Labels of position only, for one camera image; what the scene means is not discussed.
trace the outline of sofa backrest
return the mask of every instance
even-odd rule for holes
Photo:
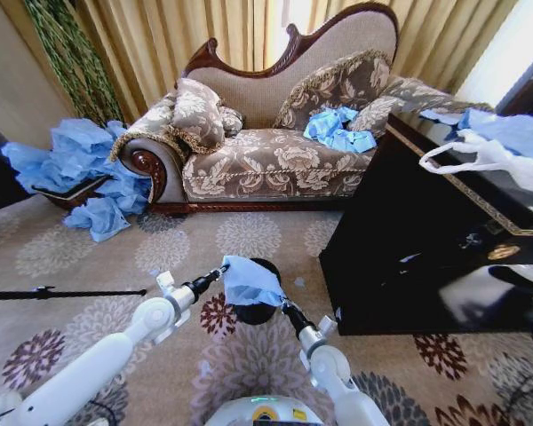
[[[272,127],[282,103],[296,83],[319,67],[348,54],[375,49],[393,62],[397,49],[397,19],[382,4],[355,4],[326,22],[311,35],[287,27],[289,44],[270,68],[245,72],[230,67],[216,53],[210,39],[192,57],[182,76],[207,84],[228,107],[246,116],[245,127]]]

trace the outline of decorative scroll carving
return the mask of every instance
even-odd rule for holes
[[[353,6],[345,8],[343,11],[334,16],[331,20],[323,24],[311,35],[301,35],[294,24],[290,24],[286,27],[290,40],[286,49],[282,53],[282,56],[272,65],[270,68],[263,69],[262,71],[242,71],[230,67],[223,62],[217,54],[218,41],[216,38],[210,38],[202,47],[200,47],[189,60],[186,68],[184,69],[182,76],[186,77],[190,72],[197,68],[214,67],[222,69],[229,74],[239,75],[248,78],[265,78],[278,74],[288,67],[292,62],[302,55],[308,48],[314,44],[326,31],[333,27],[337,22],[347,18],[350,15],[359,12],[381,12],[389,17],[394,24],[395,34],[397,35],[397,42],[395,45],[395,54],[397,52],[398,40],[399,40],[399,24],[394,12],[384,4],[379,3],[359,3]]]
[[[150,202],[157,202],[162,196],[163,189],[166,187],[166,168],[157,155],[144,149],[134,151],[131,158],[134,167],[150,175],[152,179]]]

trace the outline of black round object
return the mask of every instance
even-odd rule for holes
[[[270,272],[276,275],[278,283],[281,284],[281,274],[278,272],[278,269],[276,269],[276,266],[266,259],[260,259],[258,257],[253,257],[251,260],[256,264],[260,264],[262,267],[267,268]],[[276,312],[274,306],[263,303],[249,305],[236,304],[234,310],[238,320],[252,326],[267,322],[274,315],[274,312]]]

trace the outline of carpet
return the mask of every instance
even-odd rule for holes
[[[159,272],[171,270],[181,283],[233,254],[273,262],[288,296],[314,322],[331,314],[317,255],[338,224],[337,212],[145,213],[100,244],[85,230],[62,226],[64,214],[41,196],[0,210],[0,290],[146,288],[146,297],[158,296]],[[123,330],[141,300],[0,302],[0,392],[31,392],[102,336]],[[533,425],[533,394],[505,418],[506,401],[533,373],[527,334],[334,335],[330,341],[393,425]],[[279,313],[255,327],[237,321],[218,282],[175,335],[158,346],[141,344],[96,400],[122,425],[198,425],[229,399],[274,393],[303,400],[332,424],[331,403],[311,386],[298,350]],[[107,412],[90,404],[70,424],[99,416]]]

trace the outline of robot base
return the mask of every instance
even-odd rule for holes
[[[275,395],[239,398],[223,404],[206,426],[249,426],[264,420],[322,425],[320,418],[303,402]]]

